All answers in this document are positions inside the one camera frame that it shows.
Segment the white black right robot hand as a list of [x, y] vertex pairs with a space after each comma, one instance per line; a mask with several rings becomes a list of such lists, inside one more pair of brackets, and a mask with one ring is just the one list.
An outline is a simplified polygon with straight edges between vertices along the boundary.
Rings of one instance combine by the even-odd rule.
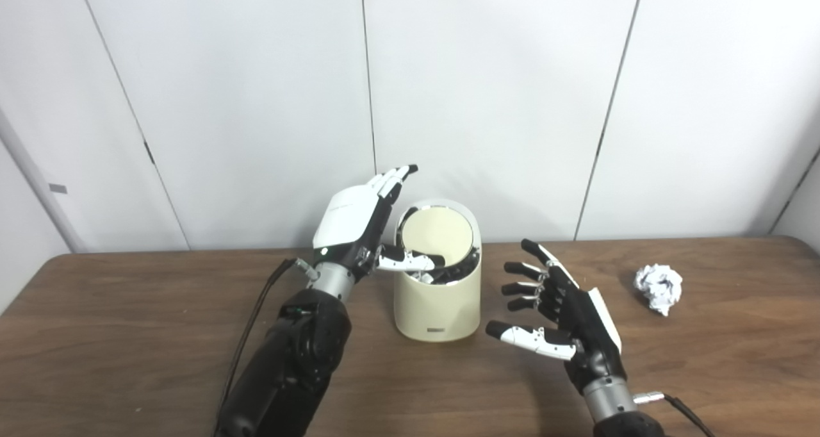
[[554, 327], [490, 320], [484, 329], [486, 334], [519, 349], [562, 361], [578, 393], [597, 381], [626, 381], [621, 360], [623, 344], [600, 291], [581, 288], [544, 245], [523, 239], [521, 249], [536, 257], [541, 265], [505, 263], [508, 274], [527, 277], [527, 281], [501, 287], [504, 296], [512, 297], [507, 309], [533, 309]]

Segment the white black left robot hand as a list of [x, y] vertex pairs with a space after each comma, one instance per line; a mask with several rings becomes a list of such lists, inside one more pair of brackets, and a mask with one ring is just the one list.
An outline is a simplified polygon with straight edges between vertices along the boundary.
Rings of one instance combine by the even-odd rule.
[[374, 270], [427, 272], [445, 267], [440, 255], [382, 242], [402, 185], [417, 171], [415, 163], [404, 165], [333, 195], [313, 237], [315, 263], [339, 265], [355, 281]]

